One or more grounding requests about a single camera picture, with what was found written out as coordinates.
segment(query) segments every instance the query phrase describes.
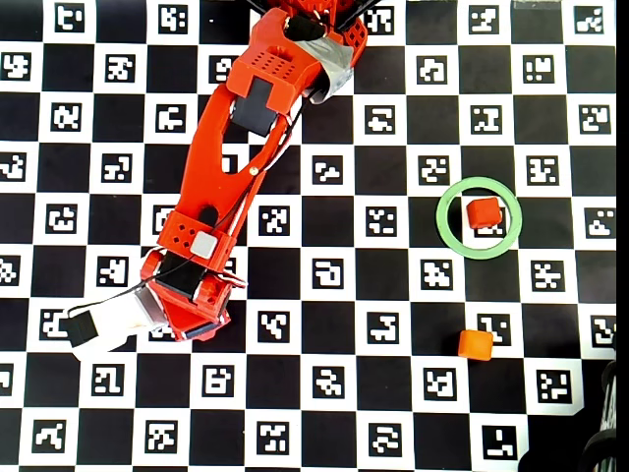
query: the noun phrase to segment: small orange block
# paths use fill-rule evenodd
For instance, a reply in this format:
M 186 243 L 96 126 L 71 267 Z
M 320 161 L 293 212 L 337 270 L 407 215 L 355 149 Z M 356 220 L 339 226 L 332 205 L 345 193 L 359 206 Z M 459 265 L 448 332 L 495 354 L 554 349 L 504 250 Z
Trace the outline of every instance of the small orange block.
M 467 211 L 472 229 L 491 228 L 502 221 L 502 212 L 496 197 L 474 200 L 468 204 Z
M 490 332 L 471 329 L 461 331 L 459 356 L 476 361 L 488 361 L 491 359 L 492 347 L 493 334 Z

